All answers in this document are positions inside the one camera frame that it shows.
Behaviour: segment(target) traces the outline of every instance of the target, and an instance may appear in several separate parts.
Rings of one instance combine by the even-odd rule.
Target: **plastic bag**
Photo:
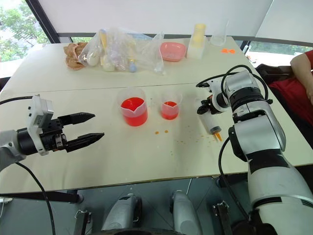
[[[163,74],[160,52],[163,36],[160,33],[151,38],[119,28],[101,29],[86,45],[79,60],[86,66],[100,62],[105,71],[149,70]]]

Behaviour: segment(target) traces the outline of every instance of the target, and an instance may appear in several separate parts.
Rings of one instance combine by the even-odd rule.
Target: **red shirt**
[[[305,53],[311,62],[313,68],[313,50]],[[298,114],[303,120],[306,120],[313,126],[313,105],[311,104],[302,84],[294,78],[283,81],[276,81],[269,85],[271,88],[277,89],[284,97],[289,108]]]

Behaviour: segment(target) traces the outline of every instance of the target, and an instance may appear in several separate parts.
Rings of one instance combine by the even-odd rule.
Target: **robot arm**
[[[313,216],[313,195],[283,156],[284,131],[253,75],[243,71],[226,77],[222,85],[215,79],[204,87],[213,94],[199,109],[213,114],[229,106],[232,109],[234,125],[228,130],[229,139],[234,154],[248,163],[251,206],[261,221],[271,224],[277,234],[311,233],[313,225],[308,218]]]
[[[65,149],[67,152],[86,147],[104,136],[104,133],[90,133],[67,141],[62,129],[65,125],[78,124],[93,118],[94,114],[77,113],[51,119],[52,103],[32,97],[28,107],[27,128],[0,132],[0,171],[7,166],[24,160],[27,155],[47,155],[50,150]]]

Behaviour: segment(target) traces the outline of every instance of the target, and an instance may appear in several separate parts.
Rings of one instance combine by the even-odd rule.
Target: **red liquid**
[[[172,102],[172,101],[164,102],[164,104],[171,106],[171,107],[174,107],[175,105],[177,105],[175,102]],[[168,115],[168,114],[165,114],[164,112],[161,112],[161,115],[164,119],[173,120],[178,116],[178,112],[174,115]]]
[[[121,104],[121,107],[124,109],[130,109],[132,111],[135,111],[136,108],[138,108],[140,105],[143,104],[143,102],[144,100],[141,98],[132,97],[132,98],[124,100],[123,103]],[[143,114],[137,117],[124,116],[124,120],[130,126],[140,126],[146,122],[147,118],[148,118],[148,110],[146,110]]]

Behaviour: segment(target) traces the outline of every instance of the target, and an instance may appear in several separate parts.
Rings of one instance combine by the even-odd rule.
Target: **brown stuffed toy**
[[[80,70],[85,67],[79,63],[78,56],[86,45],[87,43],[70,43],[67,47],[64,47],[64,53],[67,55],[65,62],[68,67],[73,70]]]

